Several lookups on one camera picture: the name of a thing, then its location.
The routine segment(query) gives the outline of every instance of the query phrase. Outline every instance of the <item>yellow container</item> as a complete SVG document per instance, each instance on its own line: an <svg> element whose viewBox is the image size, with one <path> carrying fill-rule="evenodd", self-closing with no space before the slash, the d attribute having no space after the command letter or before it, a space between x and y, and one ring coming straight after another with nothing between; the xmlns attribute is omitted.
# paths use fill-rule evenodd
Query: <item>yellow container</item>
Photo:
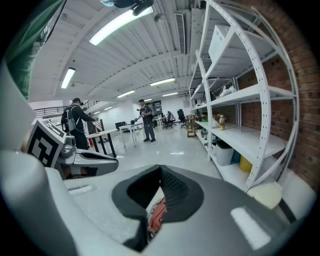
<svg viewBox="0 0 320 256"><path fill-rule="evenodd" d="M251 169L252 169L252 164L247 159L245 159L243 156L241 156L239 168L241 171L243 171L245 173L250 173Z"/></svg>

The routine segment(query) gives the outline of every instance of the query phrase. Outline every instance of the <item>white ceiling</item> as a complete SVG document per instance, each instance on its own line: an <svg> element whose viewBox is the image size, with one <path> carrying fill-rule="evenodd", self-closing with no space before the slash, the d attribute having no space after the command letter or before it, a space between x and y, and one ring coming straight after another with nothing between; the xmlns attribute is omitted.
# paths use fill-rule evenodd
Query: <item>white ceiling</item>
<svg viewBox="0 0 320 256"><path fill-rule="evenodd" d="M79 97L116 102L185 93L193 74L191 64L195 62L195 55L180 54L174 13L190 9L193 4L194 0L155 0L154 13L121 27L94 46L89 39L128 9L106 7L99 0L68 0L50 39L35 59L30 101ZM51 27L59 12L52 19ZM165 30L161 23L154 21L159 13L167 17ZM166 38L177 82L151 87L152 82L174 77ZM76 72L67 89L61 89L69 67ZM135 93L117 98L130 90Z"/></svg>

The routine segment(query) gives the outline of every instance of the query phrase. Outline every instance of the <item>office chair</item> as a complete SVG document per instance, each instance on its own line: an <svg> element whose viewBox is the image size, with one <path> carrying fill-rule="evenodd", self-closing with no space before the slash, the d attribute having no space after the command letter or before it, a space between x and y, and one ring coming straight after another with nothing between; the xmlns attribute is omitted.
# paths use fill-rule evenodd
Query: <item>office chair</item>
<svg viewBox="0 0 320 256"><path fill-rule="evenodd" d="M173 115L170 111L168 111L167 119L164 119L164 120L163 120L163 123L164 123L163 128L168 129L168 127L173 128L173 126L177 126L177 125L174 123L174 121L176 121L174 115Z"/></svg>
<svg viewBox="0 0 320 256"><path fill-rule="evenodd" d="M185 117L184 111L182 109L179 109L177 111L177 113L178 113L178 118L180 120L179 124L183 123L183 125L181 125L181 127L186 126L186 117Z"/></svg>

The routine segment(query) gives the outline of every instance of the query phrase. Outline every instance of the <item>red object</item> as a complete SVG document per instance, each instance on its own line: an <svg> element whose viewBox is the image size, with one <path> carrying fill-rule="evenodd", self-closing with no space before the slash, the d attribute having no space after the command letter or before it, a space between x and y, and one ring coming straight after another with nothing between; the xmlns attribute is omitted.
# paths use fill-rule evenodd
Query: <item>red object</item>
<svg viewBox="0 0 320 256"><path fill-rule="evenodd" d="M167 211L166 199L163 198L153 211L149 226L153 234L161 229L162 219Z"/></svg>
<svg viewBox="0 0 320 256"><path fill-rule="evenodd" d="M94 146L94 143L93 143L93 141L92 141L92 138L89 139L89 146L90 146L90 148L93 148L93 146Z"/></svg>

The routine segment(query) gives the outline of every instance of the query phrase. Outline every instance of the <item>wooden cart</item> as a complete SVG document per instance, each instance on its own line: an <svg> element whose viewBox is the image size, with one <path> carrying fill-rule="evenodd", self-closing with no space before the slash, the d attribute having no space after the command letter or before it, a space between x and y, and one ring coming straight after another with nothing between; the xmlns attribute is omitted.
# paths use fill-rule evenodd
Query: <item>wooden cart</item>
<svg viewBox="0 0 320 256"><path fill-rule="evenodd" d="M196 136L196 115L189 114L185 118L185 130L187 137Z"/></svg>

